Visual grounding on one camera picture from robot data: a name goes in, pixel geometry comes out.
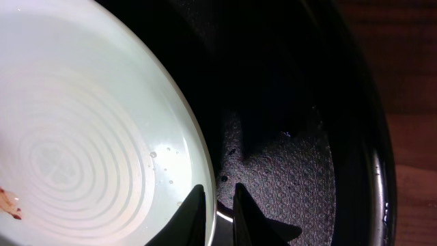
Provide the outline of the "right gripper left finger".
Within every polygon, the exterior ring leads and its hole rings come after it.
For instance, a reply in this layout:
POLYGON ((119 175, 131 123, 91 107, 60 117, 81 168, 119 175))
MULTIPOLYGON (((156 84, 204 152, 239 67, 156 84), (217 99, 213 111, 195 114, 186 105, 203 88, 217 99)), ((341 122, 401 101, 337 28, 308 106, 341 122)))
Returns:
POLYGON ((145 246, 204 246, 206 196, 201 184, 193 187, 167 225, 145 246))

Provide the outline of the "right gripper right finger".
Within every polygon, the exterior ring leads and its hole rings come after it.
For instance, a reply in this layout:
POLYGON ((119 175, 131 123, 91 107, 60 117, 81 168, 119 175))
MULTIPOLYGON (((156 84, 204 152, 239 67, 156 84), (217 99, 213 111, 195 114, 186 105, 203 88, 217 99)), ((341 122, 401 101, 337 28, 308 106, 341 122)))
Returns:
POLYGON ((237 183, 233 202, 235 246, 288 246, 269 225, 245 186, 237 183))

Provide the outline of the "light blue plate top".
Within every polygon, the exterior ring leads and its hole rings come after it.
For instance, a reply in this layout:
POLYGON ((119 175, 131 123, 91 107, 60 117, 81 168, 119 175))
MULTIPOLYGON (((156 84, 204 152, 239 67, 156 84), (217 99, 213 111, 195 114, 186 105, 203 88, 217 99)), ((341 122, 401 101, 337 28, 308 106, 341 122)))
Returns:
POLYGON ((1 244, 145 245, 214 174, 173 78, 95 1, 1 2, 1 244))

